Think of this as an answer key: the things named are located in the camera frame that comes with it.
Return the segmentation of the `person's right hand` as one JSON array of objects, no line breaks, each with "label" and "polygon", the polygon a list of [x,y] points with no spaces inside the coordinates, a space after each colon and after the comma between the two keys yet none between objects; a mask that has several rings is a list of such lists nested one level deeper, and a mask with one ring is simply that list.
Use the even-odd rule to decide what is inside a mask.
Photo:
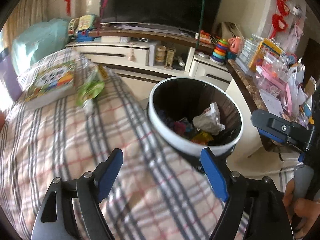
[{"label": "person's right hand", "polygon": [[295,239],[301,239],[306,236],[308,231],[312,228],[313,224],[319,216],[319,200],[311,201],[304,198],[298,198],[293,201],[293,192],[295,190],[295,181],[292,178],[286,186],[285,193],[283,196],[283,204],[288,213],[289,220],[292,220],[292,214],[290,207],[293,207],[294,213],[304,219],[297,226],[298,231],[294,233]]}]

